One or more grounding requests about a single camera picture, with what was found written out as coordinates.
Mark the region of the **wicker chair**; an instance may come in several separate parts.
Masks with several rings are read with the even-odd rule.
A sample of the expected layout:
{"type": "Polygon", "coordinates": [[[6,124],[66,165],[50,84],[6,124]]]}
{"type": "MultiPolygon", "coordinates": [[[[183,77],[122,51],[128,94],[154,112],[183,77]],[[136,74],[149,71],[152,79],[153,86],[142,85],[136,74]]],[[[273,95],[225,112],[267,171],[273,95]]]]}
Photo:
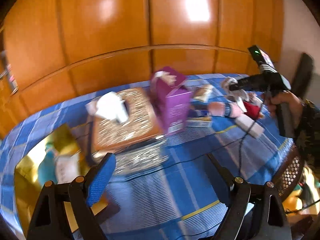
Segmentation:
{"type": "Polygon", "coordinates": [[[304,164],[304,158],[299,153],[296,145],[293,145],[272,178],[272,183],[274,183],[282,202],[294,191],[300,182],[304,164]]]}

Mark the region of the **purple cardboard box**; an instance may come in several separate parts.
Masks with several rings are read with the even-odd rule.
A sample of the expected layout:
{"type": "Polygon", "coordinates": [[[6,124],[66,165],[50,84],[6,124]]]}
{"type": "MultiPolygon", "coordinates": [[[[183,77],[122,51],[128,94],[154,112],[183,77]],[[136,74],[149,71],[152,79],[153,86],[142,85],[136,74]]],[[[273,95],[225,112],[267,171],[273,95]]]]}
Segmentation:
{"type": "Polygon", "coordinates": [[[186,76],[169,66],[154,72],[150,79],[150,95],[166,135],[185,128],[192,97],[186,80],[186,76]]]}

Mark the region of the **red soft object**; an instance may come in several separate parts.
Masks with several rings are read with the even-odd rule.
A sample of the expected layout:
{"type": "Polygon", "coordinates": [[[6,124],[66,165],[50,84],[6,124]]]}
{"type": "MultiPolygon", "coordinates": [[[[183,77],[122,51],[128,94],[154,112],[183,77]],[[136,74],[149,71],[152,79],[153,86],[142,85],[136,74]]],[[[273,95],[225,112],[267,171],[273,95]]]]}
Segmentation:
{"type": "Polygon", "coordinates": [[[265,116],[260,112],[260,107],[251,104],[250,102],[244,102],[246,109],[245,115],[249,116],[252,120],[263,119],[265,116]]]}

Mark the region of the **pink soft object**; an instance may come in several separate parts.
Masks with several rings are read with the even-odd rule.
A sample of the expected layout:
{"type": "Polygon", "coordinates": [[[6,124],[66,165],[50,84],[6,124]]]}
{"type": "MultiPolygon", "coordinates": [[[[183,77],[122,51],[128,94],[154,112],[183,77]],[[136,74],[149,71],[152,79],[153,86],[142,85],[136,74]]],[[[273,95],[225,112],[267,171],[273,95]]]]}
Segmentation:
{"type": "Polygon", "coordinates": [[[236,102],[210,102],[208,112],[212,116],[237,118],[244,113],[236,102]]]}

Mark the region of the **white knitted glove bundle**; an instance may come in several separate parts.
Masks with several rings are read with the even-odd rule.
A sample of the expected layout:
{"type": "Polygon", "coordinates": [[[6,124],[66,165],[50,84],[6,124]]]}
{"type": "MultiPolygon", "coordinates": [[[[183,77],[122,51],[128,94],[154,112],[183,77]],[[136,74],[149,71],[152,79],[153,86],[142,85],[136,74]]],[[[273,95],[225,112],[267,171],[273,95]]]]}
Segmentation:
{"type": "Polygon", "coordinates": [[[225,91],[228,100],[238,103],[249,102],[249,94],[238,87],[238,81],[233,77],[226,77],[221,82],[221,87],[225,91]]]}

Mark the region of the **orange wooden wall cabinet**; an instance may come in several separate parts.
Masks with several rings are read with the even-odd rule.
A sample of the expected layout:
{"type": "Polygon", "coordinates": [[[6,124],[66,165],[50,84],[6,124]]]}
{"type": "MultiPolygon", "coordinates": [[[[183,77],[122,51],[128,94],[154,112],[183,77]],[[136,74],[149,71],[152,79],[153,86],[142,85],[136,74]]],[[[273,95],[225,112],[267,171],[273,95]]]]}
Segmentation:
{"type": "Polygon", "coordinates": [[[13,79],[1,81],[1,136],[56,103],[162,67],[255,74],[247,48],[281,54],[283,0],[16,0],[1,21],[13,79]]]}

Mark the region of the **blue plaid tablecloth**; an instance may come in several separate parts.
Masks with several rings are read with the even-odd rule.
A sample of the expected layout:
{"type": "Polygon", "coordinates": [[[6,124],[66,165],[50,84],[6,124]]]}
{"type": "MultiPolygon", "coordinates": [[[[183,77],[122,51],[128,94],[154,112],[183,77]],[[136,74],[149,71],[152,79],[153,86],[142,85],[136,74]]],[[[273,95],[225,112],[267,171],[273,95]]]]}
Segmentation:
{"type": "MultiPolygon", "coordinates": [[[[18,162],[54,129],[67,124],[81,149],[91,150],[91,120],[86,103],[110,91],[148,88],[149,82],[96,88],[77,98],[41,108],[14,127],[1,144],[1,214],[23,237],[17,213],[14,169],[18,162]]],[[[232,174],[253,184],[273,178],[293,145],[279,135],[277,124],[263,108],[255,139],[232,119],[214,118],[209,128],[187,127],[168,137],[168,159],[162,165],[130,176],[111,178],[107,192],[119,212],[103,222],[109,239],[199,239],[215,233],[226,206],[221,204],[204,170],[212,153],[232,174]]]]}

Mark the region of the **gold storage box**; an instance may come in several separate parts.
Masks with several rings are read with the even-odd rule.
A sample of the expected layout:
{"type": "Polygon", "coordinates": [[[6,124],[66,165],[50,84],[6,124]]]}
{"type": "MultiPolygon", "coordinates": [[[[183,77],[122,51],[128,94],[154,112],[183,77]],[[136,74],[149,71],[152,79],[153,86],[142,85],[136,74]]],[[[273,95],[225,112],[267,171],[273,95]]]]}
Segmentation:
{"type": "MultiPolygon", "coordinates": [[[[67,125],[54,130],[22,158],[15,166],[14,188],[18,218],[26,238],[44,184],[49,180],[56,185],[70,183],[78,176],[85,176],[91,168],[67,125]]],[[[75,239],[75,233],[80,233],[80,230],[71,204],[65,202],[64,205],[73,239],[75,239]]],[[[107,206],[108,201],[103,192],[99,202],[91,207],[97,222],[96,215],[104,211],[107,206]]]]}

